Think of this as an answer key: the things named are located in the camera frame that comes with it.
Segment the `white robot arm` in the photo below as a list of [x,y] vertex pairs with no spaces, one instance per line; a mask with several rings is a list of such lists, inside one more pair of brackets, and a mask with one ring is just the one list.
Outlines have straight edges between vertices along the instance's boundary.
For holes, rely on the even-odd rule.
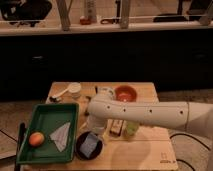
[[213,104],[197,102],[120,102],[97,94],[88,104],[95,124],[108,119],[184,131],[213,140]]

